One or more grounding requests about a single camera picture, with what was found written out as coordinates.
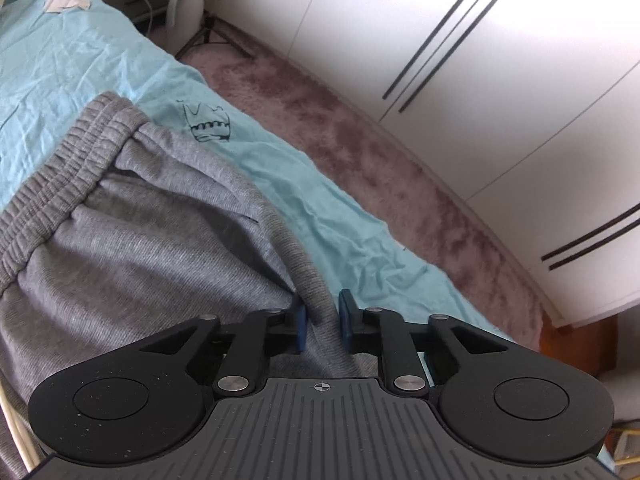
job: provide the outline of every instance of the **brown wooden floor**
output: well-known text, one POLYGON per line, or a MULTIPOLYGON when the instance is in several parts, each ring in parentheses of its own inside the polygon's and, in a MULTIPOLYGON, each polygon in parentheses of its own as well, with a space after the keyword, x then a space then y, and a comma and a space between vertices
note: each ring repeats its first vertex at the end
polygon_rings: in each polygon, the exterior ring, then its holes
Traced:
POLYGON ((597 375, 616 367, 618 316, 581 326, 554 328, 544 314, 540 352, 583 372, 597 375))

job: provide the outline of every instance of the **gray sweatpants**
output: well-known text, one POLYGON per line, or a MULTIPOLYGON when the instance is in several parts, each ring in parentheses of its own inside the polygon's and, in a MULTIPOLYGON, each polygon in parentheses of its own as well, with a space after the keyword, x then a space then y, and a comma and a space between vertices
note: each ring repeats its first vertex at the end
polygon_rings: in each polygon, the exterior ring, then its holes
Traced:
MULTIPOLYGON (((308 350, 271 373, 360 375, 322 277, 273 206, 191 136, 107 93, 0 215, 0 380, 24 416, 64 367, 199 314, 286 308, 294 293, 308 350)), ((2 478, 25 474, 4 420, 0 458, 2 478)))

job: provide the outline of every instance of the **shaggy rug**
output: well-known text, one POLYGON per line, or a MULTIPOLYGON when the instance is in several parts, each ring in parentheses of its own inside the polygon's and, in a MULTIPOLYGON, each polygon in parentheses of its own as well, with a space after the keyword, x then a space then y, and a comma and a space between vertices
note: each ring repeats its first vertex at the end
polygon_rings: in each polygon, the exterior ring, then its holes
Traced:
POLYGON ((268 49, 242 57, 228 44, 197 46, 183 62, 231 104, 305 152, 318 169, 443 269, 494 325, 538 349, 541 303, 491 240, 391 140, 327 88, 268 49))

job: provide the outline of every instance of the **bed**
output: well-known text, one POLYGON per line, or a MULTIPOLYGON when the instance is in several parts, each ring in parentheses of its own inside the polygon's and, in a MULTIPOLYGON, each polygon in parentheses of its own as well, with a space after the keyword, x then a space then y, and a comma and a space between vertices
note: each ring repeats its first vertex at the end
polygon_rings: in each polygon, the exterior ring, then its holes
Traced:
POLYGON ((113 91, 244 173, 302 242, 334 299, 349 288, 361 306, 384 305, 410 322, 445 313, 507 337, 306 155, 220 98, 123 14, 101 0, 46 13, 46 1, 6 0, 0 9, 0 210, 85 105, 113 91))

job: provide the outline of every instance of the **black drawing on sheet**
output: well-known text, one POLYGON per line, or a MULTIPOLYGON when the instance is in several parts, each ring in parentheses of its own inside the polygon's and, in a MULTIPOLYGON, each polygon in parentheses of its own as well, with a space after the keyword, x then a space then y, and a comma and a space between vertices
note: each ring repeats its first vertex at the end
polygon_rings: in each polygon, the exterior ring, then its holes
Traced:
POLYGON ((184 119, 198 142, 231 138, 231 120, 222 107, 212 108, 200 103, 194 109, 187 103, 182 103, 182 110, 184 119))

